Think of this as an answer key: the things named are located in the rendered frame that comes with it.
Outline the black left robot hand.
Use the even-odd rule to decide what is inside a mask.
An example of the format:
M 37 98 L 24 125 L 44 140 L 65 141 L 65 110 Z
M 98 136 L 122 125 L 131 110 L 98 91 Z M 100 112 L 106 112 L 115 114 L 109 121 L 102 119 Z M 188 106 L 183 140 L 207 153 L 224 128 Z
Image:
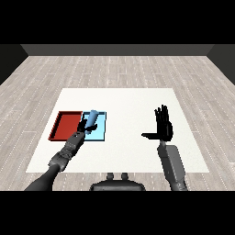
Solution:
M 82 120 L 79 122 L 79 124 L 78 124 L 78 126 L 77 126 L 77 131 L 78 131 L 78 132 L 83 132 L 83 133 L 85 133 L 86 131 L 87 131 L 87 132 L 92 132 L 93 130 L 96 130 L 96 129 L 97 129 L 97 125 L 93 125 L 93 126 L 91 126 L 91 127 L 86 127 L 86 126 L 85 126 L 85 125 L 86 125 L 86 122 L 87 122 L 86 119 L 82 119 Z

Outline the blue can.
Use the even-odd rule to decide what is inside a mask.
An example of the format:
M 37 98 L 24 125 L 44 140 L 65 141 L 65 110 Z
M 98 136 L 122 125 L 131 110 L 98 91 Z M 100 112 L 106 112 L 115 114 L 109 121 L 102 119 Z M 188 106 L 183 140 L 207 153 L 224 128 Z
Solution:
M 88 112 L 86 114 L 86 119 L 87 119 L 86 127 L 87 128 L 92 127 L 95 124 L 97 117 L 98 117 L 98 112 L 96 110 L 91 110 L 90 112 Z

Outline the dark grey robot body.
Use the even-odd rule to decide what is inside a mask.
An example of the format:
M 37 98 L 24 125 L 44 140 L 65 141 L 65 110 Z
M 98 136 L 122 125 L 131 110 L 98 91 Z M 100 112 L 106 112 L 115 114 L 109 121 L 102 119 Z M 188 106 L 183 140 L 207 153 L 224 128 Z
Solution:
M 90 191 L 145 191 L 145 187 L 143 184 L 130 181 L 127 173 L 122 173 L 120 180 L 115 180 L 114 174 L 108 173 L 106 180 L 92 184 Z

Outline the red shallow open box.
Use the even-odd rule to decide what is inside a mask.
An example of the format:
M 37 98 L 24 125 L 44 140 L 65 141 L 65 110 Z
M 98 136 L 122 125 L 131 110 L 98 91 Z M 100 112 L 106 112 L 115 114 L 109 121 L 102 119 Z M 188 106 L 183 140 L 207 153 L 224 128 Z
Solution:
M 48 140 L 67 141 L 77 130 L 82 111 L 60 111 L 55 119 Z

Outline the light blue shallow open box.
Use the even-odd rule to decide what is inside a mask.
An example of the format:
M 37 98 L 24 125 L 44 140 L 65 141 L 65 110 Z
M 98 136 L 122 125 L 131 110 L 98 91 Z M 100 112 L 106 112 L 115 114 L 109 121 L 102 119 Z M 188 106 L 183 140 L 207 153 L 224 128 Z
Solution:
M 84 111 L 83 118 L 86 119 L 86 114 L 90 111 Z M 95 125 L 97 129 L 92 132 L 85 132 L 85 141 L 104 141 L 106 134 L 106 112 L 97 111 L 98 117 L 96 119 Z

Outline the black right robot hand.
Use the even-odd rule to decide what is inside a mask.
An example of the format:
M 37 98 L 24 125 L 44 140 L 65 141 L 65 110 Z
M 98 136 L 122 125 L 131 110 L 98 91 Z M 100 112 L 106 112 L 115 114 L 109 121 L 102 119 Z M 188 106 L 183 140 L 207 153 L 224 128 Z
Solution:
M 161 106 L 154 110 L 157 124 L 156 133 L 142 133 L 141 136 L 149 140 L 171 141 L 173 138 L 173 125 L 169 120 L 167 106 Z

